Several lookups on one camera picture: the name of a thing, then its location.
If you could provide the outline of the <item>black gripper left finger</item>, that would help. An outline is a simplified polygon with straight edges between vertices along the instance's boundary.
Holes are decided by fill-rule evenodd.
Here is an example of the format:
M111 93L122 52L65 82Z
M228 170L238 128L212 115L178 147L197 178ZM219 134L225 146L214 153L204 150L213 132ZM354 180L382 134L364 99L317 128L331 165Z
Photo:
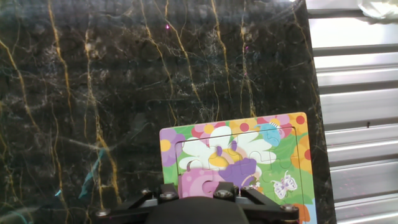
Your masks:
M138 224L145 223L149 214L158 205L178 200L174 184L162 184L155 190L142 189L132 200L114 209L101 209L94 213L94 224Z

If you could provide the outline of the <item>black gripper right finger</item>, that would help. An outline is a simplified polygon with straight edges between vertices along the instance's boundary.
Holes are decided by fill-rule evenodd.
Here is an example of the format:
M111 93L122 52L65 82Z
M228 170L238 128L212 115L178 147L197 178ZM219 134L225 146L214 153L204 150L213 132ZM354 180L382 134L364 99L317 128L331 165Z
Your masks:
M221 223L298 223L299 208L292 204L279 205L254 187L237 187L220 182L213 192L218 203L217 220Z

